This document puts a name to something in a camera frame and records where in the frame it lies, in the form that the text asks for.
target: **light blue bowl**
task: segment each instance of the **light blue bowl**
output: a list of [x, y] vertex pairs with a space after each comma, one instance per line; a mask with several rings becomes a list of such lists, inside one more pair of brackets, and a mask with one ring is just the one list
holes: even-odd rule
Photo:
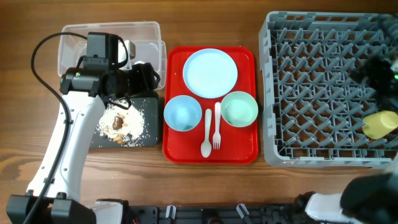
[[201, 120], [199, 102], [191, 96], [181, 95], [172, 98], [164, 108], [164, 120], [176, 131], [189, 131]]

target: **white powder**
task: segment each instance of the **white powder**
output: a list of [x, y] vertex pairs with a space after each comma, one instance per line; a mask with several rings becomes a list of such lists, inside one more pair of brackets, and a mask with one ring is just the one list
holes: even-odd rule
[[[125, 100], [116, 100], [115, 103], [127, 106]], [[113, 122], [115, 117], [120, 115], [123, 118], [123, 123], [127, 126], [122, 126], [118, 130], [113, 129]], [[118, 106], [108, 104], [104, 115], [99, 120], [96, 130], [99, 132], [100, 136], [105, 136], [105, 127], [109, 130], [109, 140], [115, 138], [118, 134], [123, 135], [123, 141], [126, 142], [124, 146], [133, 147], [140, 146], [138, 140], [141, 139], [141, 134], [144, 131], [144, 114], [142, 110], [137, 110], [133, 105], [130, 106], [128, 110], [124, 110]]]

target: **plastic spoon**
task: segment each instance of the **plastic spoon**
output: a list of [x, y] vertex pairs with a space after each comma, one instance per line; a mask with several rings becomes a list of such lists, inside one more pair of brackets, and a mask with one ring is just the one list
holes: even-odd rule
[[210, 124], [211, 124], [211, 109], [207, 109], [205, 111], [205, 140], [200, 146], [201, 154], [204, 158], [209, 157], [211, 153], [211, 144], [209, 141]]

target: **wood grain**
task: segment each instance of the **wood grain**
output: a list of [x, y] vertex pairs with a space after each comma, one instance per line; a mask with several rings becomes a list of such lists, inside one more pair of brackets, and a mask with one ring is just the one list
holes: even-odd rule
[[[44, 156], [57, 100], [33, 77], [30, 57], [44, 37], [68, 24], [157, 21], [168, 52], [179, 45], [241, 45], [258, 55], [258, 32], [270, 11], [396, 12], [397, 1], [128, 1], [2, 0], [0, 3], [0, 223], [10, 194], [23, 194]], [[59, 38], [37, 54], [39, 74], [59, 88]], [[262, 77], [257, 69], [259, 102]], [[259, 134], [262, 136], [261, 120]], [[88, 154], [81, 202], [128, 199], [132, 205], [291, 202], [315, 190], [341, 192], [367, 169], [270, 167], [261, 153], [248, 166], [173, 164], [154, 148], [99, 149]]]

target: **white fork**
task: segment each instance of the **white fork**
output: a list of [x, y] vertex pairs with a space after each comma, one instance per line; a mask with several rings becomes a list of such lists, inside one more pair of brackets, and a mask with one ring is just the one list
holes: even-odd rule
[[213, 135], [213, 148], [220, 149], [221, 135], [220, 135], [220, 119], [221, 119], [221, 103], [217, 102], [214, 106], [214, 116], [216, 122], [216, 129]]

